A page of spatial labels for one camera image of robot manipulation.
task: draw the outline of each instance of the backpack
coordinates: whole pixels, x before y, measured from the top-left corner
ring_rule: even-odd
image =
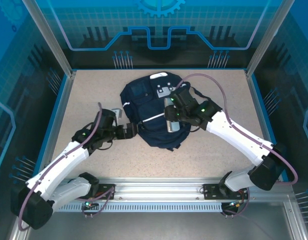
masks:
[[[138,134],[151,147],[178,149],[190,133],[189,123],[179,123],[179,130],[168,132],[164,117],[164,98],[182,80],[170,72],[160,72],[128,83],[120,94],[123,109],[131,123],[138,126]],[[182,88],[190,88],[184,82]]]

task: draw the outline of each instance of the enclosure floor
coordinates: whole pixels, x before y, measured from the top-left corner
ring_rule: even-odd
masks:
[[[74,79],[53,158],[67,146],[74,133],[92,122],[103,108],[122,108],[120,93],[132,80],[171,72],[181,77],[204,73],[223,86],[231,118],[252,133],[262,136],[252,96],[243,70],[78,70]],[[191,85],[224,106],[218,87],[204,77],[193,77]],[[127,123],[123,112],[119,124]],[[222,177],[228,171],[250,165],[248,159],[227,142],[207,131],[190,133],[179,149],[171,152],[150,147],[139,135],[116,140],[106,151],[95,151],[69,177],[89,172],[97,177]]]

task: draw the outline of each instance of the speckled work surface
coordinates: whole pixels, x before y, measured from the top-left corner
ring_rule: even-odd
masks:
[[[120,93],[137,78],[171,72],[181,77],[204,73],[223,86],[231,118],[252,133],[262,136],[251,93],[243,70],[78,70],[72,86],[53,157],[67,146],[73,134],[92,122],[103,108],[122,108]],[[218,87],[207,78],[193,77],[191,85],[224,106]],[[119,124],[127,123],[123,112]],[[138,135],[133,139],[116,140],[106,151],[95,151],[69,175],[89,172],[97,177],[222,177],[230,170],[250,165],[248,159],[227,142],[207,131],[190,133],[174,152],[150,147]]]

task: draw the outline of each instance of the robotic arm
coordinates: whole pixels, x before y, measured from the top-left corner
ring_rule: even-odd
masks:
[[[57,209],[70,201],[82,196],[88,199],[96,195],[99,190],[99,180],[87,172],[80,174],[69,183],[59,186],[61,181],[79,163],[101,148],[103,143],[112,143],[113,140],[131,139],[137,134],[137,126],[135,124],[128,123],[127,128],[123,128],[123,125],[117,126],[116,114],[111,110],[103,109],[99,125],[90,140],[72,153],[66,154],[82,144],[91,135],[97,125],[99,113],[97,113],[94,122],[89,124],[91,128],[88,129],[89,125],[87,125],[77,131],[64,151],[43,171],[29,179],[25,184],[18,184],[12,188],[11,211],[16,216],[20,215],[23,202],[29,192],[34,189],[22,214],[22,220],[33,229],[42,227]],[[65,158],[46,172],[62,156],[65,156]]]
[[[174,122],[190,123],[192,126],[221,137],[251,161],[250,167],[240,171],[230,171],[220,181],[219,190],[225,197],[229,196],[230,191],[237,192],[251,186],[257,186],[266,191],[273,187],[285,165],[262,146],[282,154],[285,151],[282,145],[274,145],[261,139],[233,121],[230,124],[220,106],[210,98],[198,104],[188,89],[180,87],[172,91],[169,99],[165,100],[164,111],[168,129],[173,128],[171,124]],[[236,131],[232,127],[233,124],[245,135],[261,142],[261,146]]]

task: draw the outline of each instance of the gear logo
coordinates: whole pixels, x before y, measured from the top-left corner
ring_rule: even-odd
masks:
[[[174,14],[174,10],[181,9],[180,5],[185,4],[185,0],[135,0],[139,10],[143,10],[144,14],[151,17],[165,17],[168,14]]]
[[[22,0],[0,0],[0,9],[12,24],[16,24],[23,16]]]

